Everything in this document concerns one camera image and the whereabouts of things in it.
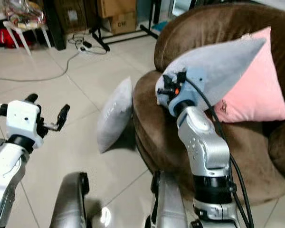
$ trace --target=pink pillow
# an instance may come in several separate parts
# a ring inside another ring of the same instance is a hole
[[[271,55],[270,30],[271,27],[267,27],[243,36],[244,39],[266,38],[267,41],[241,79],[214,106],[220,121],[285,120],[285,101]]]

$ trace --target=white pillow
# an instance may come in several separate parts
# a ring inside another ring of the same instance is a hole
[[[119,138],[132,115],[133,88],[130,77],[122,81],[109,97],[97,122],[97,144],[100,153]]]

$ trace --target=cardboard box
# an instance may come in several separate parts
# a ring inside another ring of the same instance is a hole
[[[64,34],[87,28],[84,0],[55,0],[54,3]]]
[[[97,0],[98,14],[108,18],[136,11],[136,0]]]
[[[136,30],[136,13],[126,13],[103,20],[103,27],[115,34]]]

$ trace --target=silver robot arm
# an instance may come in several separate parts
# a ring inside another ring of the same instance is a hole
[[[193,174],[193,199],[199,220],[192,228],[239,228],[237,207],[228,181],[229,148],[212,121],[195,106],[186,107],[177,119],[178,135],[185,144]]]
[[[69,106],[61,109],[57,124],[45,124],[41,106],[34,104],[36,94],[24,101],[2,104],[0,115],[6,116],[8,140],[0,140],[0,228],[7,225],[15,200],[15,189],[25,174],[25,166],[33,149],[40,148],[49,130],[60,131]]]
[[[239,228],[237,206],[232,198],[237,188],[229,176],[228,145],[216,134],[212,121],[197,107],[200,95],[187,78],[203,90],[207,74],[203,69],[188,68],[174,76],[163,75],[164,87],[157,90],[157,98],[172,116],[177,117],[178,135],[188,152],[195,188],[193,207],[199,217],[190,223],[190,228]],[[153,176],[152,182],[152,186],[157,184],[156,188],[152,187],[156,201],[151,227],[170,228],[175,227],[174,224],[185,227],[184,220],[180,223],[185,213],[179,208],[182,199],[175,179],[161,172],[160,177]]]

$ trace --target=white stool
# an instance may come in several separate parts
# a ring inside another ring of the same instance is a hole
[[[20,37],[20,39],[21,39],[21,42],[22,42],[24,48],[26,49],[27,53],[31,56],[32,54],[31,54],[31,52],[30,52],[30,50],[29,50],[28,44],[27,44],[26,40],[24,39],[24,36],[23,36],[22,33],[25,32],[25,31],[32,30],[33,33],[34,33],[34,36],[35,36],[35,38],[36,38],[36,40],[37,40],[37,35],[36,35],[36,32],[35,32],[35,29],[33,29],[33,28],[31,28],[31,29],[18,28],[16,25],[14,25],[13,23],[11,23],[10,21],[4,21],[4,22],[3,22],[3,25],[4,25],[4,27],[6,27],[7,31],[9,32],[9,35],[10,35],[11,38],[13,39],[13,41],[14,41],[14,43],[15,43],[15,45],[16,45],[16,48],[18,49],[18,48],[19,48],[19,45],[18,45],[18,43],[17,43],[17,41],[16,41],[16,39],[15,39],[15,37],[14,37],[14,34],[13,34],[12,30],[14,30],[15,32],[17,32],[17,34],[19,35],[19,37]],[[43,33],[43,35],[44,35],[44,38],[46,39],[47,46],[50,48],[50,47],[51,47],[51,44],[50,44],[50,42],[49,42],[49,40],[48,40],[48,35],[47,35],[46,28],[47,28],[46,25],[40,26],[40,29],[42,30],[42,33]]]

